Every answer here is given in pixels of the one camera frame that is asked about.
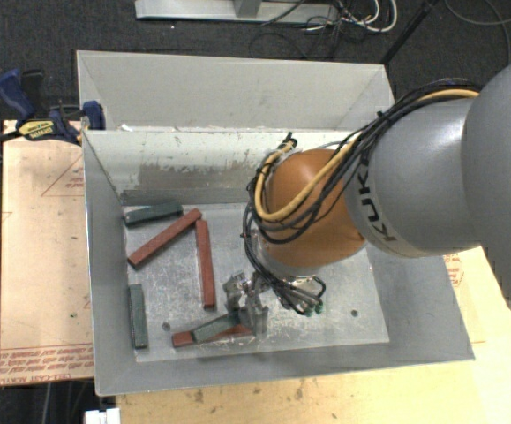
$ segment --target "wooden board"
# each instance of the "wooden board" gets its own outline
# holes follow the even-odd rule
[[[4,143],[2,209],[0,385],[92,377],[82,149]]]

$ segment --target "yellow cable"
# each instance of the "yellow cable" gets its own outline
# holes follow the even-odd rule
[[[426,99],[433,99],[434,97],[447,97],[450,95],[456,95],[457,97],[477,97],[477,91],[471,91],[470,89],[444,89],[442,91],[436,91],[424,97],[420,97],[418,101],[425,101]]]
[[[263,209],[263,203],[262,203],[262,195],[263,195],[263,184],[265,182],[265,176],[268,171],[268,168],[270,167],[269,160],[273,161],[278,156],[282,155],[283,152],[279,151],[274,153],[273,155],[269,156],[267,158],[267,161],[265,162],[265,166],[263,169],[261,169],[261,173],[259,174],[259,177],[257,179],[257,185],[255,185],[255,210],[257,211],[257,215],[268,222],[272,221],[279,221],[285,218],[286,216],[289,216],[299,205],[300,203],[312,192],[314,187],[320,182],[321,179],[323,179],[326,174],[328,174],[331,170],[333,170],[342,160],[342,158],[345,156],[347,151],[353,146],[353,143],[355,141],[355,138],[358,136],[358,133],[356,133],[354,139],[350,141],[348,144],[346,144],[343,148],[340,149],[340,151],[330,159],[330,161],[314,176],[312,181],[310,181],[305,188],[303,188],[297,196],[295,196],[287,205],[285,205],[283,208],[277,210],[276,212],[273,212],[272,214],[267,213]]]
[[[471,91],[468,89],[446,89],[442,91],[436,91],[434,93],[425,95],[418,99],[419,101],[424,101],[426,99],[433,99],[437,97],[447,97],[447,96],[457,96],[457,97],[468,97],[474,98],[478,96],[477,91]],[[277,210],[273,213],[268,213],[263,209],[262,203],[262,195],[263,195],[263,184],[265,183],[265,177],[267,176],[267,172],[274,162],[275,159],[280,157],[283,154],[286,154],[292,149],[292,143],[284,148],[276,151],[271,154],[265,161],[263,168],[257,178],[257,184],[255,185],[255,210],[258,216],[262,220],[266,220],[268,222],[279,221],[283,218],[289,216],[299,205],[300,203],[312,192],[314,187],[323,179],[326,174],[328,174],[333,168],[335,168],[339,162],[342,160],[343,156],[346,152],[353,146],[355,138],[346,144],[340,151],[314,176],[312,181],[310,181],[305,188],[303,188],[297,196],[295,196],[288,204],[286,204],[283,208]]]

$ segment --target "wooden stick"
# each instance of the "wooden stick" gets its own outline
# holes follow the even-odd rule
[[[176,220],[169,228],[160,232],[145,245],[138,248],[128,257],[128,262],[135,268],[138,269],[147,261],[153,254],[155,254],[160,248],[163,248],[172,239],[178,236],[186,228],[194,224],[197,220],[202,217],[202,214],[197,208],[194,208],[189,213],[181,216]]]
[[[212,264],[212,249],[210,233],[205,220],[197,220],[194,224],[196,231],[196,247],[199,258],[200,287],[202,290],[202,306],[206,310],[216,309],[216,289],[214,284],[214,267]]]

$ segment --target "rectangular block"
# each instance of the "rectangular block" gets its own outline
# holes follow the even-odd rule
[[[235,327],[232,327],[230,329],[226,329],[222,331],[221,333],[218,333],[217,335],[210,337],[206,341],[206,343],[211,343],[213,341],[218,341],[220,339],[225,339],[226,337],[244,337],[244,336],[252,336],[253,332],[244,327],[242,324],[238,324]],[[180,333],[175,333],[172,337],[173,340],[173,347],[176,349],[179,347],[186,347],[188,345],[194,345],[198,344],[194,341],[194,338],[192,337],[191,331],[182,331]]]
[[[124,212],[124,223],[129,228],[139,223],[160,220],[168,216],[180,216],[183,206],[176,202],[164,202],[156,206],[147,206],[137,210]]]
[[[213,321],[200,325],[191,331],[194,342],[203,343],[213,337],[218,336],[223,331],[227,331],[236,325],[239,325],[239,315],[237,313],[222,315]]]
[[[214,266],[212,263],[212,247],[210,232],[206,220],[197,220],[194,224],[196,231],[196,247],[198,249],[200,288],[202,290],[202,306],[206,310],[216,308],[216,289],[214,284]]]
[[[145,245],[138,248],[128,257],[128,262],[135,268],[138,269],[145,261],[147,261],[157,250],[165,246],[172,239],[178,236],[186,228],[194,224],[197,220],[202,217],[202,214],[197,208],[194,208],[186,215],[181,216],[176,220],[169,228],[160,232]]]
[[[147,336],[146,302],[141,284],[130,284],[129,296],[133,347],[145,349],[149,345],[149,338]]]

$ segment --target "red wooden block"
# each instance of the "red wooden block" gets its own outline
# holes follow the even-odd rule
[[[202,289],[202,306],[206,310],[216,308],[216,289],[214,284],[214,267],[212,265],[212,248],[210,233],[205,220],[197,220],[194,224],[196,231],[196,246],[199,257],[200,286]]]
[[[176,349],[178,347],[186,347],[187,345],[193,345],[194,340],[192,339],[192,333],[190,331],[181,331],[180,333],[175,333],[172,337],[173,347]]]
[[[128,257],[128,262],[135,268],[138,269],[145,261],[147,261],[155,252],[163,248],[172,239],[178,236],[186,228],[194,224],[198,219],[202,217],[202,214],[197,208],[194,208],[187,214],[181,216],[176,220],[169,228],[160,232],[145,245],[138,248]]]
[[[250,329],[244,327],[242,324],[238,324],[235,327],[230,329],[226,329],[222,333],[218,333],[214,337],[211,337],[206,342],[219,341],[220,339],[225,339],[227,337],[244,337],[251,336],[253,333]],[[180,333],[175,333],[172,337],[173,347],[178,349],[179,347],[186,347],[188,345],[196,344],[192,339],[192,333],[190,331],[181,331]]]

